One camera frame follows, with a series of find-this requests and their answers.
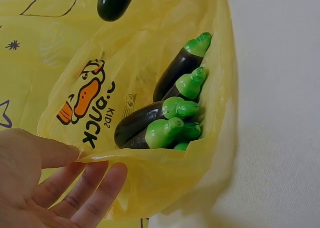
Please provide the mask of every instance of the cartoon duck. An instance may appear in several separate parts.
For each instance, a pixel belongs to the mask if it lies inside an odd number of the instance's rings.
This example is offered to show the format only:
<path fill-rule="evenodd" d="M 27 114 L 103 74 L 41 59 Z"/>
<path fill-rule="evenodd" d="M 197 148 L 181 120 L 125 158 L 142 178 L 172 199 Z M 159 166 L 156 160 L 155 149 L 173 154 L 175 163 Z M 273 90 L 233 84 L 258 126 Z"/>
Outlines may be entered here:
<path fill-rule="evenodd" d="M 79 87 L 78 84 L 81 86 L 77 89 L 77 96 L 75 92 L 70 94 L 56 116 L 62 124 L 76 124 L 86 115 L 92 100 L 99 94 L 106 79 L 104 66 L 103 60 L 93 60 L 86 64 L 75 84 L 76 87 Z"/>

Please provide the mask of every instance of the eggplant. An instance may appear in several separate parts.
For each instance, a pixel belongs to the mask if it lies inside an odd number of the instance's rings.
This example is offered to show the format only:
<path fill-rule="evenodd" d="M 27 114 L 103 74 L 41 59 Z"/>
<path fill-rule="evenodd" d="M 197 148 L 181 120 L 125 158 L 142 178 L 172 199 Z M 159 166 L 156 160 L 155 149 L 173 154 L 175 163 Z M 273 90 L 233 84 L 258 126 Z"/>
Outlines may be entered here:
<path fill-rule="evenodd" d="M 173 149 L 174 150 L 186 151 L 188 146 L 189 146 L 189 143 L 179 143 Z"/>
<path fill-rule="evenodd" d="M 204 67 L 196 68 L 191 74 L 182 75 L 163 97 L 163 100 L 178 96 L 185 100 L 195 101 L 201 92 L 206 77 Z"/>
<path fill-rule="evenodd" d="M 134 111 L 119 122 L 114 132 L 115 144 L 122 147 L 157 119 L 168 120 L 174 117 L 184 119 L 196 115 L 199 111 L 200 107 L 197 103 L 185 101 L 180 97 L 170 97 L 149 104 Z"/>
<path fill-rule="evenodd" d="M 184 45 L 158 80 L 153 92 L 154 102 L 162 100 L 183 74 L 189 74 L 201 65 L 210 47 L 211 39 L 210 33 L 202 33 Z"/>
<path fill-rule="evenodd" d="M 97 12 L 104 21 L 113 22 L 121 18 L 132 0 L 98 0 Z"/>
<path fill-rule="evenodd" d="M 167 148 L 184 126 L 179 118 L 169 120 L 158 119 L 129 140 L 121 148 L 130 149 L 161 149 Z"/>
<path fill-rule="evenodd" d="M 198 122 L 184 123 L 182 130 L 176 135 L 174 140 L 178 143 L 197 140 L 201 135 L 201 128 Z"/>

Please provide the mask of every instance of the yellow plastic bag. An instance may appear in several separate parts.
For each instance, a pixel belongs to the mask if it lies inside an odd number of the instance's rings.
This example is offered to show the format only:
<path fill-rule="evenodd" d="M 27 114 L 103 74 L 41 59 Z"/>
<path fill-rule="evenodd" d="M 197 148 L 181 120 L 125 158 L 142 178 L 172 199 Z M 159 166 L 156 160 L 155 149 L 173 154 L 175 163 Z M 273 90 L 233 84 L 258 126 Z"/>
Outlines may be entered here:
<path fill-rule="evenodd" d="M 213 34 L 203 61 L 208 79 L 199 102 L 202 139 L 187 152 L 115 149 L 118 122 L 152 102 L 164 69 L 202 32 Z M 79 147 L 81 162 L 125 163 L 128 178 L 107 218 L 150 217 L 190 191 L 209 169 L 234 67 L 227 0 L 133 0 L 119 21 L 105 23 L 73 57 L 51 92 L 38 133 Z"/>

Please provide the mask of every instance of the star drawing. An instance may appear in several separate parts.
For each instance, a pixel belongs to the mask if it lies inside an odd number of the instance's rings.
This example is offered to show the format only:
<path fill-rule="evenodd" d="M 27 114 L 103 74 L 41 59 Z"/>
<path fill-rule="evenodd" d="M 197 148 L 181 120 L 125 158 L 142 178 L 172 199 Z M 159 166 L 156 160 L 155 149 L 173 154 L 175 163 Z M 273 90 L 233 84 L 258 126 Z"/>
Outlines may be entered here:
<path fill-rule="evenodd" d="M 9 43 L 5 48 L 9 50 L 17 50 L 17 48 L 20 48 L 20 43 L 18 43 L 18 40 L 14 40 L 13 42 Z"/>
<path fill-rule="evenodd" d="M 6 115 L 6 111 L 9 107 L 10 100 L 4 101 L 2 104 L 0 104 L 0 126 L 4 128 L 11 128 L 12 127 L 12 121 L 9 119 L 9 117 Z"/>

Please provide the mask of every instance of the hand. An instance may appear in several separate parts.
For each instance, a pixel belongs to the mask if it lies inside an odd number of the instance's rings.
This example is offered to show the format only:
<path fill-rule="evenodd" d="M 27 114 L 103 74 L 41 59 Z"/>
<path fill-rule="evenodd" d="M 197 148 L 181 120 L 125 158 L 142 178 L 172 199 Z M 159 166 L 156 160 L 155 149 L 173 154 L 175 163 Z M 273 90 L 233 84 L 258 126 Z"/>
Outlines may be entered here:
<path fill-rule="evenodd" d="M 24 130 L 0 131 L 0 227 L 96 227 L 121 190 L 127 168 L 116 163 L 104 177 L 108 162 L 74 162 L 78 155 L 75 147 Z M 63 168 L 38 185 L 41 169 L 53 167 Z M 64 200 L 50 208 L 83 170 Z"/>

